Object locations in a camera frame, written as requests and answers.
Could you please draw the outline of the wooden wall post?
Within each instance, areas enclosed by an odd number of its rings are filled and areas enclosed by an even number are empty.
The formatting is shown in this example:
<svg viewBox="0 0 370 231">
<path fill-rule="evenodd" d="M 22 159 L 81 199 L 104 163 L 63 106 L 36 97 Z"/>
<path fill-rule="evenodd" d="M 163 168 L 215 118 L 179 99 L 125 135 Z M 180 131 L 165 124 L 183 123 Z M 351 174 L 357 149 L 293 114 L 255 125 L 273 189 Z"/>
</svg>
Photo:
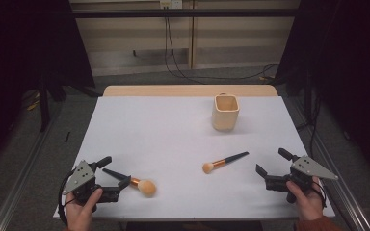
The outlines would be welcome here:
<svg viewBox="0 0 370 231">
<path fill-rule="evenodd" d="M 188 0 L 188 9 L 187 10 L 194 10 L 195 9 L 195 0 Z M 188 67 L 189 69 L 194 68 L 195 60 L 195 18 L 194 17 L 189 17 L 189 47 L 188 47 Z"/>
</svg>

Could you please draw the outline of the black metal stand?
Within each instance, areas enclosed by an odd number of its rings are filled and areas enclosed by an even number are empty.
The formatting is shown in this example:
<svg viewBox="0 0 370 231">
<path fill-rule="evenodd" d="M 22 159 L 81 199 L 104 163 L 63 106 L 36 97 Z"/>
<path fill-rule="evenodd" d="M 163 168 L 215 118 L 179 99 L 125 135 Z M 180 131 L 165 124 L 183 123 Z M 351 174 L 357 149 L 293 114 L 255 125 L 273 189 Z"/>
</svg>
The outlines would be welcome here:
<svg viewBox="0 0 370 231">
<path fill-rule="evenodd" d="M 50 112 L 48 105 L 47 85 L 45 77 L 43 75 L 40 76 L 39 80 L 39 95 L 40 95 L 40 118 L 41 118 L 40 131 L 44 132 L 50 122 Z"/>
</svg>

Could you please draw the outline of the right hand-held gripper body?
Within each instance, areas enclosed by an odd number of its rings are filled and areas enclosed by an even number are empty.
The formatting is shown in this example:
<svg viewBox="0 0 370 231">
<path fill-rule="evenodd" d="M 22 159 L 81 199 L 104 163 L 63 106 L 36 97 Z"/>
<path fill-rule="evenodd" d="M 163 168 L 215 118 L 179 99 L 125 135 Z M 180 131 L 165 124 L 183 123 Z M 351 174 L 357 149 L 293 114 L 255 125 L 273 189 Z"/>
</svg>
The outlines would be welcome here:
<svg viewBox="0 0 370 231">
<path fill-rule="evenodd" d="M 338 179 L 336 174 L 308 156 L 283 155 L 283 158 L 292 162 L 290 172 L 284 176 L 274 176 L 264 172 L 264 181 L 267 190 L 287 193 L 286 200 L 289 203 L 295 203 L 296 196 L 288 190 L 287 181 L 295 183 L 303 193 L 306 193 L 313 189 L 314 176 L 321 179 Z"/>
</svg>

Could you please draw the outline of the black horizontal bar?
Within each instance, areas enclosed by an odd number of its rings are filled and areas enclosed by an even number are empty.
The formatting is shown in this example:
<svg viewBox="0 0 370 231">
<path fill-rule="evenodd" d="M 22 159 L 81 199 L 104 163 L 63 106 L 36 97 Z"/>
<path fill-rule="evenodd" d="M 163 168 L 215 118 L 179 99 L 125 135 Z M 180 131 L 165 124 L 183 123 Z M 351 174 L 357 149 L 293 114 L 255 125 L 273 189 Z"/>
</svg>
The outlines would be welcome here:
<svg viewBox="0 0 370 231">
<path fill-rule="evenodd" d="M 190 9 L 190 10 L 73 10 L 76 18 L 137 17 L 290 17 L 300 14 L 294 9 Z"/>
</svg>

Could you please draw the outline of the beige square cup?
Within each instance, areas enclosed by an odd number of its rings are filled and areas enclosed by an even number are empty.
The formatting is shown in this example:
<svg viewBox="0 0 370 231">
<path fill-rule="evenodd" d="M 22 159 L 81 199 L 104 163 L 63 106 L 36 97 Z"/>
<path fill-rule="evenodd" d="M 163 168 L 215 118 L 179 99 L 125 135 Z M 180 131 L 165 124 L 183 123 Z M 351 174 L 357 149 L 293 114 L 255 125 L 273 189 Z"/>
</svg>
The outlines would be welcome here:
<svg viewBox="0 0 370 231">
<path fill-rule="evenodd" d="M 214 97 L 212 110 L 212 126 L 218 131 L 234 129 L 240 107 L 235 95 L 221 93 Z"/>
</svg>

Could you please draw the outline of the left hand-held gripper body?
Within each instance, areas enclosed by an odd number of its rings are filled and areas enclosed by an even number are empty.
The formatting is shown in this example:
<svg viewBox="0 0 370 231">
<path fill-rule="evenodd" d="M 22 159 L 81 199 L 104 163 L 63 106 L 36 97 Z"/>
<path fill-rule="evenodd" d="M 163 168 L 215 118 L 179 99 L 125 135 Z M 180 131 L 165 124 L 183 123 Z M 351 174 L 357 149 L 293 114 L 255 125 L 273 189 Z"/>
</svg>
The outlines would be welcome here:
<svg viewBox="0 0 370 231">
<path fill-rule="evenodd" d="M 117 202 L 119 200 L 119 187 L 100 186 L 96 183 L 95 172 L 96 169 L 92 169 L 91 164 L 85 160 L 81 161 L 72 171 L 62 194 L 72 193 L 79 204 L 85 204 L 95 190 L 102 189 L 103 194 L 98 200 L 99 203 Z"/>
</svg>

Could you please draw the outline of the small-headed makeup brush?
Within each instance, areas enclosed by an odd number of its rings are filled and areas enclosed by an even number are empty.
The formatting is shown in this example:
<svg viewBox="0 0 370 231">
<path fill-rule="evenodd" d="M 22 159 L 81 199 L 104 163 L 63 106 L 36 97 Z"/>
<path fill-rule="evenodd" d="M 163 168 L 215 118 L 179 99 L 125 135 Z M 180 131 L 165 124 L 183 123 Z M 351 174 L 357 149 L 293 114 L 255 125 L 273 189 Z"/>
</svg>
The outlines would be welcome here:
<svg viewBox="0 0 370 231">
<path fill-rule="evenodd" d="M 226 157 L 224 159 L 221 159 L 221 160 L 218 160 L 218 161 L 215 161 L 215 162 L 211 162 L 211 163 L 204 163 L 202 165 L 202 171 L 205 173 L 205 174 L 209 174 L 210 172 L 212 172 L 214 169 L 216 168 L 219 168 L 219 167 L 223 167 L 229 163 L 232 163 L 236 160 L 239 160 L 245 156 L 249 155 L 249 152 L 248 151 L 245 151 L 245 152 L 242 152 L 242 153 L 239 153 L 239 154 L 235 154 L 235 155 L 232 155 L 232 156 L 229 156 L 229 157 Z"/>
</svg>

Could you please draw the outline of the person's right hand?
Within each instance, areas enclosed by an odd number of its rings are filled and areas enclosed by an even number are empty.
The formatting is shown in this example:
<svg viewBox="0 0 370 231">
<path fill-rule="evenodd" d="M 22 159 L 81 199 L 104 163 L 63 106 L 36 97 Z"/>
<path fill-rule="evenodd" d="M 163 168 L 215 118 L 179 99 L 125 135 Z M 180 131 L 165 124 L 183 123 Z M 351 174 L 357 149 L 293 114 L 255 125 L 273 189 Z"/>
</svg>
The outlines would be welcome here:
<svg viewBox="0 0 370 231">
<path fill-rule="evenodd" d="M 320 196 L 321 189 L 318 183 L 319 179 L 313 176 L 312 189 L 303 192 L 294 182 L 286 182 L 288 190 L 296 196 L 296 208 L 300 221 L 312 221 L 323 216 L 323 199 Z"/>
</svg>

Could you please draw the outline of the black curtain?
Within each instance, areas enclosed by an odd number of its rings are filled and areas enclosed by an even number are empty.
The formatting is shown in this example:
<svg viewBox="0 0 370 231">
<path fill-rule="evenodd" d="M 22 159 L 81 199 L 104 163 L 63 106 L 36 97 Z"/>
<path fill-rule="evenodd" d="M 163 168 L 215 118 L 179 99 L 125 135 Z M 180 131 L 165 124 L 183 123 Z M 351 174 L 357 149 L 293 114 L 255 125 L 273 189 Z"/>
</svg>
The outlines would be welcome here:
<svg viewBox="0 0 370 231">
<path fill-rule="evenodd" d="M 0 149 L 28 90 L 92 87 L 93 73 L 70 0 L 0 0 Z"/>
<path fill-rule="evenodd" d="M 300 0 L 276 75 L 321 94 L 370 163 L 370 0 Z"/>
</svg>

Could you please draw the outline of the white wall socket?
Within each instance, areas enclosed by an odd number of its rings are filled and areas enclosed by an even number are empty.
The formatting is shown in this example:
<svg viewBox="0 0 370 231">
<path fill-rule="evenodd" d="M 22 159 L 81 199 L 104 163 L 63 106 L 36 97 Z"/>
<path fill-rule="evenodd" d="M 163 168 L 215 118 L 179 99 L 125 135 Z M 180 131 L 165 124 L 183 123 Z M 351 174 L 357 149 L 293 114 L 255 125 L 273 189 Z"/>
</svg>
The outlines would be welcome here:
<svg viewBox="0 0 370 231">
<path fill-rule="evenodd" d="M 180 10 L 183 8 L 183 2 L 182 0 L 160 0 L 160 8 Z"/>
</svg>

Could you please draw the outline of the aluminium rail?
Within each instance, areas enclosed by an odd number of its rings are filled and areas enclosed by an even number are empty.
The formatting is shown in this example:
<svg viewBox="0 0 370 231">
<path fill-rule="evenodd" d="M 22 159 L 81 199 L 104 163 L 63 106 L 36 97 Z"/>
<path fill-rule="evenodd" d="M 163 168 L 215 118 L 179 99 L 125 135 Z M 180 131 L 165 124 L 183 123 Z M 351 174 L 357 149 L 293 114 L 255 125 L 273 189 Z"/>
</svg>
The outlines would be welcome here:
<svg viewBox="0 0 370 231">
<path fill-rule="evenodd" d="M 51 128 L 33 139 L 19 135 L 0 164 L 0 231 L 60 231 L 54 218 L 67 171 L 65 131 Z"/>
<path fill-rule="evenodd" d="M 336 181 L 322 181 L 324 192 L 336 213 L 336 218 L 344 224 L 347 231 L 370 231 L 368 217 L 351 191 L 348 181 L 334 163 L 320 135 L 305 118 L 304 106 L 296 97 L 286 97 L 284 101 L 293 117 L 293 121 L 299 128 L 299 136 L 304 142 L 304 148 L 308 155 L 338 176 Z"/>
</svg>

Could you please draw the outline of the white table mat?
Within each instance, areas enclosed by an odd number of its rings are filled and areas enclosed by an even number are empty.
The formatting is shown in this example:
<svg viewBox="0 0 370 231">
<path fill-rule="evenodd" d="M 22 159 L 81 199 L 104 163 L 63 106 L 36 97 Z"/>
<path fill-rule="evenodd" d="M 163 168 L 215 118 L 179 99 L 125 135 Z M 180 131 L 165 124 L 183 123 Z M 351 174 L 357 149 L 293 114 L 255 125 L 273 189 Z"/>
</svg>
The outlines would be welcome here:
<svg viewBox="0 0 370 231">
<path fill-rule="evenodd" d="M 100 204 L 95 218 L 225 220 L 293 218 L 296 208 L 283 192 L 268 191 L 255 166 L 285 175 L 289 161 L 280 148 L 303 156 L 304 145 L 283 99 L 241 97 L 235 128 L 211 125 L 213 97 L 101 97 L 76 159 L 112 157 L 110 170 L 150 179 L 157 190 L 146 197 L 124 189 L 116 203 Z M 214 169 L 204 163 L 248 151 Z"/>
</svg>

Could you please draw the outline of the wooden table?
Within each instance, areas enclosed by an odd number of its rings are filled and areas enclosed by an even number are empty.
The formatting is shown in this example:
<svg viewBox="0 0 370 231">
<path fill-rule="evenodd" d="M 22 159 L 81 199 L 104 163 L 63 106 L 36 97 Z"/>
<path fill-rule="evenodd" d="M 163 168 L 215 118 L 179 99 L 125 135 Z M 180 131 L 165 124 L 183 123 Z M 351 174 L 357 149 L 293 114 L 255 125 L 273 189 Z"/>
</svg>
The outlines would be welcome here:
<svg viewBox="0 0 370 231">
<path fill-rule="evenodd" d="M 104 96 L 215 96 L 229 93 L 236 96 L 278 96 L 270 85 L 143 85 L 108 86 Z"/>
</svg>

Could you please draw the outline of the person's left hand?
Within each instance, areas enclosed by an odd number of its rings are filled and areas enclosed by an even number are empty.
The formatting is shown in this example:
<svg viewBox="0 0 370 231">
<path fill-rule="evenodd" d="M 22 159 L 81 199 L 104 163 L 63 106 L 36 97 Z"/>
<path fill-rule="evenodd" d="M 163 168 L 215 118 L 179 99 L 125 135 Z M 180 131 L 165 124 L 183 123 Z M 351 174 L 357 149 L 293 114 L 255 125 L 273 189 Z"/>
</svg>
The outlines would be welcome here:
<svg viewBox="0 0 370 231">
<path fill-rule="evenodd" d="M 102 189 L 95 190 L 83 206 L 76 203 L 71 192 L 66 195 L 67 205 L 65 208 L 68 231 L 92 231 L 93 207 L 102 194 Z"/>
</svg>

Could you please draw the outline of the large-headed makeup brush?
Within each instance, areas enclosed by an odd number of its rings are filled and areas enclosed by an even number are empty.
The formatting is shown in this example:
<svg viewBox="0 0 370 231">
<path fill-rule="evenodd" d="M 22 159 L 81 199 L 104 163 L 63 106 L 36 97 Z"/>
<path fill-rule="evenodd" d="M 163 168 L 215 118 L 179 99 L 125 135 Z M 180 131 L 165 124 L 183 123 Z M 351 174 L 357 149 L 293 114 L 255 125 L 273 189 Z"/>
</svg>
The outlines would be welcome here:
<svg viewBox="0 0 370 231">
<path fill-rule="evenodd" d="M 103 168 L 102 171 L 116 179 L 119 179 L 120 181 L 130 179 L 130 184 L 146 197 L 153 197 L 156 193 L 157 188 L 151 180 L 142 180 L 135 177 L 128 177 L 127 175 L 112 171 L 108 168 Z"/>
</svg>

